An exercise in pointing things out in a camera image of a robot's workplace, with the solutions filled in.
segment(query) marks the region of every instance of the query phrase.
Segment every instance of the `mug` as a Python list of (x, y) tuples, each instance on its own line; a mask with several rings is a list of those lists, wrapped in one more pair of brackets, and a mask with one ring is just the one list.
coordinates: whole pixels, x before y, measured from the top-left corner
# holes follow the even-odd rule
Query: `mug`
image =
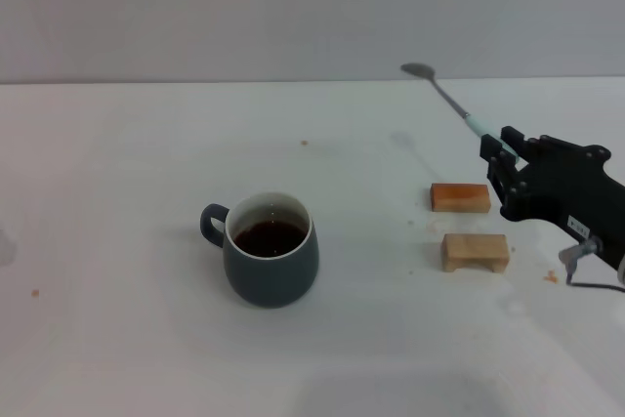
[[(224, 222), (224, 231), (216, 229), (211, 219)], [(255, 256), (237, 246), (242, 234), (271, 222), (295, 226), (306, 237), (297, 247), (275, 257)], [(232, 210), (211, 204), (202, 212), (200, 229), (206, 239), (223, 248), (230, 285), (253, 305), (284, 307), (301, 298), (313, 285), (319, 266), (313, 218), (295, 197), (280, 192), (257, 194)]]

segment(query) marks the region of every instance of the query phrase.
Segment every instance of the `wooden block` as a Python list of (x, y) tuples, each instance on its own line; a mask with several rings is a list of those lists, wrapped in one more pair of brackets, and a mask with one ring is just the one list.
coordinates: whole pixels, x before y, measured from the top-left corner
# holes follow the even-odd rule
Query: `wooden block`
[(442, 269), (454, 272), (465, 266), (484, 266), (503, 272), (510, 262), (503, 234), (446, 234), (440, 246)]
[(446, 185), (434, 183), (430, 188), (433, 212), (473, 212), (490, 210), (486, 185)]

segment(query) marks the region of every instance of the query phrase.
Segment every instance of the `crumb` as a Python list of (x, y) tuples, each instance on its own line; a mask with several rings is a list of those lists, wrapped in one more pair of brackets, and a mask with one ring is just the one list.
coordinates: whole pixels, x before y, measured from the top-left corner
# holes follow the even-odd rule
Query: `crumb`
[(558, 278), (556, 277), (556, 271), (549, 271), (547, 275), (543, 277), (543, 280), (547, 280), (548, 282), (558, 283)]

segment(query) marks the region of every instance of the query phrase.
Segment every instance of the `spoon head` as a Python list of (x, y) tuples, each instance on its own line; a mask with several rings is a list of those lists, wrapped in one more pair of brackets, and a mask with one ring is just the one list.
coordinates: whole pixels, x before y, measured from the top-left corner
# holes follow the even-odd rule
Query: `spoon head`
[(434, 81), (436, 71), (426, 63), (405, 63), (401, 66), (401, 70), (415, 77), (425, 78)]

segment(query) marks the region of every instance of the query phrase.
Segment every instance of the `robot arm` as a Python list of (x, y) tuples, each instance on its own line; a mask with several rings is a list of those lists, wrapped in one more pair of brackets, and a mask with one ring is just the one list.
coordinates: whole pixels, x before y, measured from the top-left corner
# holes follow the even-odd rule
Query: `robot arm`
[(479, 156), (488, 162), (488, 179), (503, 204), (501, 215), (513, 222), (551, 222), (579, 242), (560, 253), (567, 283), (577, 261), (594, 253), (625, 284), (625, 187), (604, 171), (609, 150), (549, 136), (526, 140), (512, 127), (502, 129), (501, 139), (527, 162), (518, 170), (515, 157), (498, 140), (482, 136)]

